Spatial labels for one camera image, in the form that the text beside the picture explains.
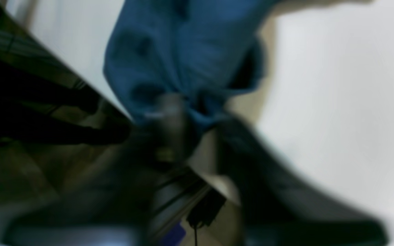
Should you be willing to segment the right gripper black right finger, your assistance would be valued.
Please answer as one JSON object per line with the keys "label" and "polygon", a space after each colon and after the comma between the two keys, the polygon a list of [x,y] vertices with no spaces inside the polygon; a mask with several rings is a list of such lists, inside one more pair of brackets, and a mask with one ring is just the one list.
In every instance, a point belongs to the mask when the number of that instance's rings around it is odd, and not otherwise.
{"label": "right gripper black right finger", "polygon": [[218,172],[239,193],[242,246],[386,246],[379,219],[285,168],[237,118],[216,124]]}

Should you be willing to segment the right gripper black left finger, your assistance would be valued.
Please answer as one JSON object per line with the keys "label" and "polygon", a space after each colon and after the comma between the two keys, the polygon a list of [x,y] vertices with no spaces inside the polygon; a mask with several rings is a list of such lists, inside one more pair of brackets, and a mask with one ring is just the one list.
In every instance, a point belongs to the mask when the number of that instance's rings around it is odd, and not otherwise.
{"label": "right gripper black left finger", "polygon": [[60,200],[11,222],[6,245],[151,246],[156,183],[189,155],[184,97],[158,97],[147,119],[99,174]]}

